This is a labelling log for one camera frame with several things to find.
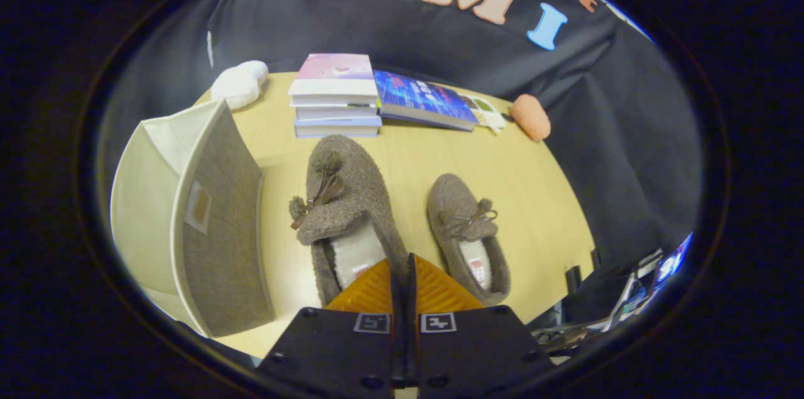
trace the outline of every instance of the yarn ball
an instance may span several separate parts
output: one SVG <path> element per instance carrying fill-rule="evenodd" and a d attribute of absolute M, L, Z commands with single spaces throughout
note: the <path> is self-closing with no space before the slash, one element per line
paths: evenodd
<path fill-rule="evenodd" d="M 539 99 L 529 94 L 520 95 L 509 111 L 516 124 L 533 141 L 542 141 L 550 135 L 550 119 Z"/>

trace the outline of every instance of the slipper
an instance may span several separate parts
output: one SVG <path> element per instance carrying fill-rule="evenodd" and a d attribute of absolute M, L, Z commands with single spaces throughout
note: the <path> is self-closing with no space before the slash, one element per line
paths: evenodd
<path fill-rule="evenodd" d="M 497 241 L 497 211 L 477 201 L 456 175 L 439 176 L 430 191 L 427 218 L 446 259 L 448 272 L 486 307 L 511 292 L 508 263 Z"/>
<path fill-rule="evenodd" d="M 307 197 L 290 202 L 296 238 L 310 245 L 323 307 L 368 268 L 387 258 L 391 274 L 408 276 L 408 253 L 396 230 L 383 176 L 353 139 L 330 135 L 307 165 Z"/>

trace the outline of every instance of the paper card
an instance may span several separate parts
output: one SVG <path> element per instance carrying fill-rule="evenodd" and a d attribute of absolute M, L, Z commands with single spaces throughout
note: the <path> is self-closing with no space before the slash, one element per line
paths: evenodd
<path fill-rule="evenodd" d="M 201 187 L 198 181 L 193 181 L 192 186 L 190 186 L 190 196 L 187 199 L 187 207 L 184 209 L 184 221 L 206 236 L 207 222 L 209 222 L 209 210 L 211 207 L 212 196 Z"/>

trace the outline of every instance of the pink book cover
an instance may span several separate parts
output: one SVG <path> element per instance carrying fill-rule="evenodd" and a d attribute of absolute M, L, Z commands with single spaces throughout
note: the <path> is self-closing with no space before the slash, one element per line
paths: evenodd
<path fill-rule="evenodd" d="M 296 79 L 373 80 L 368 55 L 355 53 L 311 53 Z"/>

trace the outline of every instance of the table surface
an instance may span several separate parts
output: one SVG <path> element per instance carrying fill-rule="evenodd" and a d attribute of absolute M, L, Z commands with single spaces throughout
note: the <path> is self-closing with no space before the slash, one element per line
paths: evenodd
<path fill-rule="evenodd" d="M 302 307 L 320 307 L 310 248 L 290 228 L 288 202 L 304 196 L 307 160 L 316 138 L 295 138 L 288 88 L 295 72 L 271 74 L 262 96 L 233 113 L 246 146 L 265 172 L 261 197 L 264 272 L 276 320 L 218 338 L 263 358 Z M 511 102 L 482 96 L 500 112 Z M 210 99 L 209 90 L 196 104 Z M 516 124 L 499 134 L 471 133 L 384 119 L 377 138 L 356 138 L 374 158 L 391 197 L 396 227 L 408 252 L 444 268 L 427 222 L 427 198 L 436 178 L 454 173 L 477 199 L 489 198 L 499 216 L 497 239 L 511 269 L 511 294 L 502 303 L 526 324 L 567 295 L 565 272 L 580 265 L 592 273 L 594 249 L 572 188 L 548 147 L 528 139 Z"/>

